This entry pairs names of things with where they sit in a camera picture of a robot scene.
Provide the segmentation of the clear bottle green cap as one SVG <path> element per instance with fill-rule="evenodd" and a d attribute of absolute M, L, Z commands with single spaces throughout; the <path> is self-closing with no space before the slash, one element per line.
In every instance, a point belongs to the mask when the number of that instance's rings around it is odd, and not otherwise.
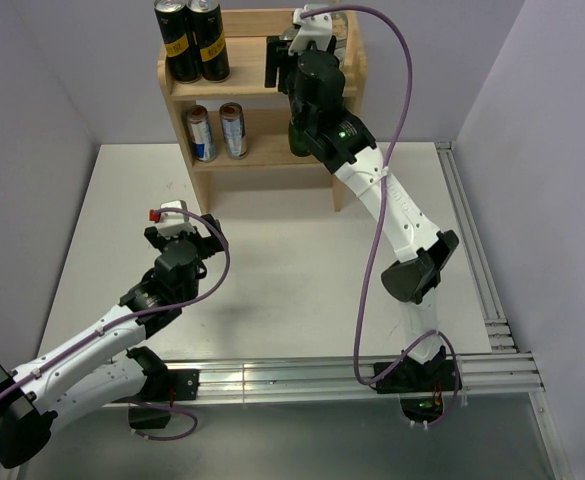
<path fill-rule="evenodd" d="M 290 44 L 296 38 L 299 29 L 299 25 L 292 24 L 280 35 L 280 39 L 287 44 Z"/>

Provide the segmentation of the silver can red tab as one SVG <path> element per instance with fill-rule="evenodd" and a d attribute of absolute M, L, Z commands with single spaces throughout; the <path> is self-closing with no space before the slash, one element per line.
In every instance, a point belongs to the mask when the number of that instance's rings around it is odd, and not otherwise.
<path fill-rule="evenodd" d="M 227 155 L 234 159 L 247 154 L 247 140 L 242 107 L 228 102 L 219 108 L 219 117 Z"/>

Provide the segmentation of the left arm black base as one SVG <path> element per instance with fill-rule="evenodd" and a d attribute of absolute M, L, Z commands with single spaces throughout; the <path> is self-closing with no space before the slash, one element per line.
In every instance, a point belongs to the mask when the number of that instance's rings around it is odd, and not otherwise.
<path fill-rule="evenodd" d="M 152 373 L 140 393 L 132 399 L 143 403 L 166 404 L 173 408 L 178 401 L 193 401 L 197 397 L 200 371 L 193 368 L 165 368 Z M 170 411 L 143 407 L 133 403 L 128 408 L 128 424 L 143 432 L 163 431 L 176 416 Z"/>

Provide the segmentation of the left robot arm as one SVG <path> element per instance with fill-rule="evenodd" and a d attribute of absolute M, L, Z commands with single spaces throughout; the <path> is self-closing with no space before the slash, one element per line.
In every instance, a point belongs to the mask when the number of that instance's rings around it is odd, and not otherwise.
<path fill-rule="evenodd" d="M 205 262 L 230 254 L 220 222 L 164 205 L 144 235 L 159 251 L 154 266 L 94 324 L 55 349 L 7 369 L 0 364 L 0 464 L 11 469 L 38 454 L 73 421 L 118 400 L 163 394 L 167 367 L 143 341 L 211 296 L 199 283 Z"/>

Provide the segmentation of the clear soda bottle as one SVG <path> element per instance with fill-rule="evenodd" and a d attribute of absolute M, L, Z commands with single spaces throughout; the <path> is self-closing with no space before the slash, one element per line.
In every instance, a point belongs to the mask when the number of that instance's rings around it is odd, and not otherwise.
<path fill-rule="evenodd" d="M 334 55 L 340 63 L 345 61 L 346 46 L 348 40 L 348 18 L 343 11 L 332 12 L 332 33 L 336 38 Z"/>

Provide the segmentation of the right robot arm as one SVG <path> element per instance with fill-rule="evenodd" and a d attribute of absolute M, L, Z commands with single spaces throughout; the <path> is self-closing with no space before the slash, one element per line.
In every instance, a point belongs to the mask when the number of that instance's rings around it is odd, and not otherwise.
<path fill-rule="evenodd" d="M 396 367 L 407 383 L 424 390 L 446 359 L 436 334 L 435 293 L 441 271 L 459 245 L 452 230 L 430 221 L 389 171 L 363 122 L 344 103 L 345 76 L 334 54 L 336 40 L 310 40 L 293 50 L 289 39 L 266 40 L 264 85 L 287 95 L 288 139 L 296 156 L 314 156 L 381 222 L 395 261 L 381 274 L 387 293 L 406 307 L 409 353 Z"/>

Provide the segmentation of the blue silver energy can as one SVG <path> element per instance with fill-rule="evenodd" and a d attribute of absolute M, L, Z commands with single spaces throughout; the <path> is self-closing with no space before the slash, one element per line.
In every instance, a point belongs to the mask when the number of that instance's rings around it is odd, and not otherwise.
<path fill-rule="evenodd" d="M 217 150 L 207 109 L 201 105 L 193 105 L 185 112 L 185 122 L 194 157 L 203 163 L 215 160 Z"/>

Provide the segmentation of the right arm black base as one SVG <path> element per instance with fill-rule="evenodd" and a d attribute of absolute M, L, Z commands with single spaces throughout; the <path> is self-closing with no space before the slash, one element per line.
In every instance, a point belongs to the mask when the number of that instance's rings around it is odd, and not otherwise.
<path fill-rule="evenodd" d="M 457 378 L 452 360 L 419 364 L 411 358 L 397 365 L 387 376 L 375 384 L 380 394 L 433 393 L 436 388 L 453 392 L 463 386 Z"/>

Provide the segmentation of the green bottle yellow label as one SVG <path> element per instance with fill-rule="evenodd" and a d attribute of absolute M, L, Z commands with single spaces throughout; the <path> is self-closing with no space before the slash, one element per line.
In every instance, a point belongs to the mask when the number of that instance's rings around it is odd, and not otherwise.
<path fill-rule="evenodd" d="M 310 155 L 302 131 L 293 122 L 290 122 L 288 125 L 288 143 L 293 155 L 297 157 L 307 157 Z"/>

